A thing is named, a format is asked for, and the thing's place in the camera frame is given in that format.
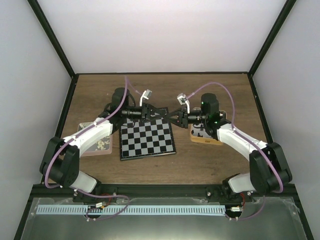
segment wooden table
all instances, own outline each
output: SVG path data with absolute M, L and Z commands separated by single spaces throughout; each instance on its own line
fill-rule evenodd
M 143 92 L 152 90 L 148 101 L 155 107 L 180 107 L 177 95 L 192 93 L 205 83 L 224 84 L 235 102 L 235 124 L 245 133 L 265 141 L 265 135 L 245 74 L 142 74 L 128 75 L 132 85 Z M 93 121 L 111 101 L 116 88 L 124 86 L 122 75 L 80 75 L 66 118 L 62 137 L 75 133 L 78 124 Z M 139 102 L 139 96 L 131 91 Z M 191 108 L 200 106 L 203 93 L 216 94 L 220 109 L 231 119 L 230 99 L 223 88 L 210 85 L 190 99 Z M 248 161 L 227 145 L 195 143 L 190 129 L 172 125 L 177 154 L 120 161 L 119 133 L 113 134 L 112 154 L 80 159 L 80 170 L 113 184 L 220 184 L 225 178 L 249 171 Z

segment small box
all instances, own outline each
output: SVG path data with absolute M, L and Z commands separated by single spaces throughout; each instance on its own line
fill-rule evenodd
M 93 122 L 81 122 L 78 125 L 78 131 L 88 127 Z M 83 154 L 83 157 L 86 156 L 97 156 L 97 155 L 107 155 L 112 153 L 112 135 L 106 136 L 99 141 L 97 141 L 95 144 L 93 144 L 91 147 L 89 147 Z

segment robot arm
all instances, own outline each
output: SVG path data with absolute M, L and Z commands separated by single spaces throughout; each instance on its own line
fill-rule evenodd
M 178 96 L 179 102 L 187 107 L 182 107 L 181 109 L 177 109 L 176 111 L 166 115 L 158 115 L 154 117 L 151 117 L 151 113 L 154 113 L 157 110 L 154 106 L 146 103 L 141 103 L 141 106 L 130 106 L 129 99 L 126 99 L 124 101 L 125 104 L 123 104 L 116 114 L 114 114 L 109 120 L 97 125 L 97 122 L 106 118 L 115 111 L 119 106 L 120 99 L 123 95 L 123 88 L 117 88 L 115 90 L 111 103 L 107 104 L 104 111 L 92 123 L 95 127 L 86 131 L 86 129 L 90 127 L 88 126 L 73 135 L 65 137 L 64 139 L 53 137 L 49 141 L 45 151 L 40 166 L 40 172 L 45 175 L 49 163 L 59 148 L 68 141 L 74 139 L 67 145 L 64 151 L 61 152 L 60 155 L 63 155 L 63 160 L 60 157 L 55 160 L 51 167 L 49 178 L 64 188 L 72 187 L 91 193 L 99 181 L 84 172 L 79 171 L 81 155 L 99 139 L 109 136 L 117 131 L 125 122 L 126 118 L 142 122 L 152 121 L 157 118 L 165 118 L 172 124 L 181 128 L 188 128 L 189 124 L 203 124 L 208 135 L 229 145 L 249 161 L 250 173 L 237 174 L 222 182 L 223 191 L 227 195 L 244 191 L 257 191 L 260 194 L 266 194 L 279 188 L 278 180 L 270 170 L 263 156 L 253 145 L 235 133 L 235 129 L 232 128 L 231 122 L 226 119 L 222 112 L 220 112 L 219 102 L 214 94 L 205 93 L 202 95 L 201 110 L 190 110 L 190 104 L 186 99 L 186 96 L 184 94 L 180 94 Z M 268 156 L 272 165 L 276 169 L 277 174 L 280 176 L 283 185 L 292 180 L 287 160 L 280 145 L 275 142 L 267 144 L 266 142 L 254 139 L 238 129 L 236 130 L 238 133 L 256 144 Z M 82 131 L 85 132 L 81 136 L 76 137 Z
M 219 110 L 216 95 L 203 94 L 201 110 L 190 110 L 189 100 L 183 93 L 179 94 L 177 99 L 181 105 L 186 105 L 186 107 L 174 112 L 177 119 L 169 115 L 166 118 L 168 121 L 181 128 L 188 128 L 189 124 L 203 124 L 209 136 L 229 145 L 249 161 L 250 173 L 237 174 L 222 182 L 226 194 L 257 191 L 265 195 L 279 188 L 277 176 L 257 148 L 271 162 L 269 164 L 272 164 L 272 168 L 275 169 L 283 185 L 292 180 L 292 174 L 281 146 L 275 142 L 267 144 L 257 140 L 234 127 Z

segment wire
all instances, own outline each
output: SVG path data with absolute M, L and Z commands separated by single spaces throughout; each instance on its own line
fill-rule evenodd
M 249 144 L 251 144 L 252 146 L 254 146 L 258 152 L 262 155 L 262 157 L 264 158 L 264 160 L 266 161 L 266 163 L 269 165 L 271 171 L 273 172 L 275 178 L 277 179 L 278 183 L 279 183 L 279 190 L 275 190 L 273 191 L 274 193 L 282 193 L 283 190 L 284 190 L 284 185 L 281 181 L 281 178 L 279 176 L 279 174 L 277 173 L 275 167 L 272 165 L 271 161 L 269 160 L 269 158 L 267 157 L 267 155 L 252 141 L 250 141 L 248 138 L 246 138 L 245 136 L 243 136 L 241 133 L 239 133 L 235 127 L 235 115 L 236 115 L 236 108 L 235 108 L 235 102 L 234 102 L 234 99 L 231 95 L 231 93 L 229 92 L 229 90 L 224 86 L 222 85 L 221 83 L 219 82 L 215 82 L 215 81 L 211 81 L 211 82 L 208 82 L 207 84 L 199 87 L 196 91 L 194 91 L 193 93 L 191 93 L 189 96 L 186 97 L 186 99 L 190 99 L 192 96 L 194 96 L 197 92 L 199 92 L 201 89 L 205 88 L 206 86 L 209 86 L 209 85 L 212 85 L 212 84 L 215 84 L 215 85 L 219 85 L 220 87 L 224 88 L 224 90 L 226 91 L 226 93 L 229 95 L 230 97 L 230 100 L 231 100 L 231 104 L 232 104 L 232 119 L 231 119 L 231 127 L 234 131 L 234 133 L 236 135 L 238 135 L 240 138 L 244 139 L 245 141 L 247 141 Z
M 129 98 L 131 98 L 134 107 L 136 106 L 136 100 L 134 99 L 134 97 L 131 95 L 131 93 L 129 93 Z
M 245 204 L 246 204 L 246 199 L 245 195 L 241 192 L 240 196 L 242 197 L 243 203 L 242 203 L 242 210 L 245 210 Z
M 98 198 L 98 199 L 124 198 L 124 199 L 128 200 L 127 203 L 125 204 L 125 206 L 120 211 L 116 212 L 115 214 L 113 214 L 111 216 L 107 216 L 107 217 L 104 217 L 104 218 L 98 218 L 98 219 L 96 219 L 96 221 L 101 221 L 101 220 L 114 218 L 114 217 L 118 216 L 119 214 L 121 214 L 124 210 L 126 210 L 129 207 L 130 198 L 128 196 L 125 196 L 125 195 L 109 195 L 109 196 L 105 196 L 105 195 L 94 195 L 94 194 L 82 191 L 81 189 L 78 189 L 77 191 L 82 193 L 82 194 L 85 194 L 85 195 L 87 195 L 89 197 L 92 197 L 92 198 Z M 91 211 L 96 210 L 96 209 L 99 209 L 99 208 L 91 208 L 86 212 L 85 217 L 86 217 L 87 221 L 89 221 L 89 219 L 90 219 L 88 214 Z
M 134 86 L 132 86 L 130 80 L 128 79 L 128 84 L 129 86 L 133 89 L 133 91 L 135 91 L 137 94 L 139 94 L 140 96 L 142 95 L 141 92 L 139 92 L 137 89 L 134 88 Z
M 252 219 L 254 218 L 255 216 L 257 216 L 259 213 L 262 212 L 262 210 L 265 208 L 265 205 L 266 205 L 266 196 L 263 196 L 263 202 L 262 202 L 262 206 L 260 207 L 260 209 L 255 212 L 254 214 L 250 215 L 250 216 L 246 216 L 246 217 L 242 217 L 242 218 L 232 218 L 232 217 L 229 217 L 227 214 L 225 214 L 225 216 L 228 218 L 228 219 L 231 219 L 231 220 L 236 220 L 236 221 L 242 221 L 242 220 L 249 220 L 249 219 Z
M 103 193 L 103 194 L 101 194 L 101 196 L 111 196 L 111 195 L 109 193 Z M 111 203 L 111 197 L 109 198 L 108 203 L 104 207 L 105 208 L 108 207 L 110 205 L 110 203 Z
M 203 129 L 204 126 L 201 124 L 200 126 L 195 126 L 194 124 L 192 124 L 194 129 Z
M 124 93 L 123 93 L 123 97 L 122 97 L 122 100 L 119 104 L 119 106 L 115 109 L 114 112 L 112 112 L 109 116 L 107 116 L 106 118 L 98 121 L 96 123 L 96 125 L 98 126 L 99 124 L 102 124 L 103 122 L 107 121 L 109 118 L 111 118 L 112 116 L 114 116 L 119 110 L 120 108 L 122 107 L 122 105 L 124 104 L 125 102 L 125 99 L 126 99 L 126 96 L 127 96 L 127 91 L 128 91 L 128 78 L 125 76 L 124 78 L 124 81 L 125 81 L 125 86 L 124 86 Z M 86 133 L 87 131 L 89 131 L 90 129 L 94 128 L 95 125 L 92 124 L 90 126 L 88 126 L 87 128 L 84 128 L 83 131 L 79 132 L 77 135 L 75 135 L 75 138 L 78 138 L 79 136 L 81 136 L 82 134 Z M 48 180 L 49 180 L 49 174 L 50 174 L 50 171 L 51 171 L 51 168 L 53 166 L 53 164 L 55 163 L 56 159 L 58 158 L 59 154 L 71 143 L 73 142 L 74 139 L 71 138 L 69 141 L 67 141 L 66 143 L 64 143 L 62 145 L 62 147 L 60 147 L 58 149 L 58 151 L 54 154 L 53 158 L 51 159 L 48 167 L 47 167 L 47 170 L 45 172 L 45 176 L 44 176 L 44 184 L 45 186 L 48 188 L 48 189 L 53 189 L 53 188 L 56 188 L 56 187 L 59 187 L 59 184 L 54 184 L 54 185 L 49 185 L 48 183 Z

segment metal frame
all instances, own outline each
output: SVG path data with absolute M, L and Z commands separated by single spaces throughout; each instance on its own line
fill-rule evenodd
M 259 65 L 263 61 L 268 49 L 272 45 L 274 39 L 276 38 L 279 30 L 281 29 L 283 23 L 285 22 L 287 16 L 289 15 L 291 9 L 293 8 L 296 0 L 287 0 L 284 4 L 280 14 L 278 15 L 271 31 L 269 32 L 264 44 L 262 45 L 261 50 L 259 51 L 252 67 L 250 68 L 249 72 L 127 72 L 127 73 L 75 73 L 67 56 L 65 55 L 54 31 L 52 30 L 44 12 L 41 9 L 37 0 L 28 0 L 32 10 L 34 11 L 36 17 L 38 18 L 40 24 L 42 25 L 45 33 L 47 34 L 49 40 L 51 41 L 54 49 L 56 50 L 59 58 L 61 59 L 65 69 L 70 75 L 71 82 L 69 86 L 69 90 L 66 96 L 66 100 L 62 109 L 62 113 L 58 122 L 58 126 L 55 132 L 56 137 L 61 137 L 66 118 L 68 115 L 68 111 L 72 102 L 72 98 L 76 89 L 77 81 L 80 74 L 108 74 L 108 75 L 124 75 L 124 74 L 247 74 L 248 80 L 251 86 L 251 90 L 255 99 L 256 107 L 260 116 L 260 120 L 262 123 L 262 127 L 267 139 L 268 143 L 272 143 L 272 135 L 270 129 L 268 127 L 268 123 L 266 120 L 266 116 L 264 114 L 255 83 L 253 80 L 253 76 L 256 73 Z M 237 202 L 238 200 L 235 199 L 233 201 L 225 199 L 221 195 L 213 194 L 208 196 L 208 191 L 218 192 L 217 190 L 221 189 L 222 186 L 219 184 L 214 185 L 149 185 L 149 184 L 102 184 L 102 188 L 110 193 L 117 192 L 118 194 L 127 195 L 130 198 L 137 198 L 137 197 L 148 197 L 148 198 L 159 198 L 159 197 L 182 197 L 188 196 L 191 198 L 206 198 L 211 202 L 219 202 L 221 204 L 232 204 Z M 43 184 L 36 184 L 33 186 L 28 202 L 26 204 L 25 210 L 23 212 L 19 227 L 17 229 L 15 240 L 19 240 L 22 236 L 24 226 L 28 217 L 28 213 L 31 207 L 31 203 L 33 198 L 72 198 L 74 197 L 72 189 L 63 189 L 63 188 L 54 188 L 54 189 L 47 189 Z M 252 197 L 261 197 L 259 194 L 254 193 L 251 195 Z M 267 195 L 268 197 L 293 197 L 294 203 L 300 209 L 299 217 L 303 224 L 303 228 L 307 239 L 313 240 L 313 235 L 310 230 L 306 215 L 304 213 L 303 207 L 301 205 L 296 187 L 294 184 L 289 184 L 286 186 L 285 190 L 281 194 L 271 193 Z M 81 201 L 85 203 L 90 203 L 91 200 L 89 198 L 75 198 L 75 201 Z

